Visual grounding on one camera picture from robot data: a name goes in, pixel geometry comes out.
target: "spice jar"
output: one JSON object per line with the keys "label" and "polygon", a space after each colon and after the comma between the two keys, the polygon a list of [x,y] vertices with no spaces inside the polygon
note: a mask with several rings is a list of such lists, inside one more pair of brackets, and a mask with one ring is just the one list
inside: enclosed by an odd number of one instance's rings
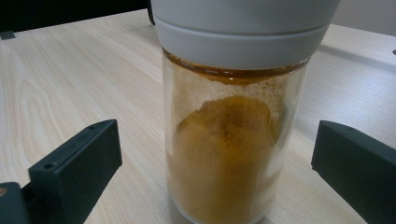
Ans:
{"label": "spice jar", "polygon": [[167,186],[195,223],[270,207],[305,68],[339,1],[155,0]]}

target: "gray lid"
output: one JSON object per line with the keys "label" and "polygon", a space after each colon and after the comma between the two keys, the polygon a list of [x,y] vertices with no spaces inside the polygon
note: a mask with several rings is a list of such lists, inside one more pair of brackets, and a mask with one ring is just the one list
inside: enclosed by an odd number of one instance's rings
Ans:
{"label": "gray lid", "polygon": [[318,48],[339,0],[152,0],[163,47],[231,69],[298,63]]}

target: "glass jar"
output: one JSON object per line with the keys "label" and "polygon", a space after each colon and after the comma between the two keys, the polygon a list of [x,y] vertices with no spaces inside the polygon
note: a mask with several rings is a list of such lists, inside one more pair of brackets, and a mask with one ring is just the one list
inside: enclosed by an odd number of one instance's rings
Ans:
{"label": "glass jar", "polygon": [[163,50],[167,186],[196,223],[255,223],[270,207],[308,60],[265,70]]}

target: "wood grain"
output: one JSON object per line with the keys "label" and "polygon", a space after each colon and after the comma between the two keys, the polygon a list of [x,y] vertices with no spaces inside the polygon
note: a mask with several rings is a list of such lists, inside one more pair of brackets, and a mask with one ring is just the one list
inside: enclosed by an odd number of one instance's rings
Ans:
{"label": "wood grain", "polygon": [[[162,48],[146,10],[0,41],[0,182],[84,127],[117,119],[123,165],[86,223],[190,223],[165,183]],[[364,223],[311,170],[318,121],[396,147],[396,37],[331,26],[312,57],[279,190],[265,224]]]}

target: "light wood tabletop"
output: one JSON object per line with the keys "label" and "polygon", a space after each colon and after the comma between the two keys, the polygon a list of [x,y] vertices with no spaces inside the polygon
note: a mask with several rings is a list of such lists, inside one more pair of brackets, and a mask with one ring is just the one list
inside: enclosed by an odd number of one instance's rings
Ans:
{"label": "light wood tabletop", "polygon": [[[332,25],[311,58],[264,224],[365,223],[311,169],[321,119],[396,147],[396,37]],[[165,182],[162,48],[146,10],[0,40],[0,183],[88,125],[117,119],[123,165],[86,223],[190,223]]]}

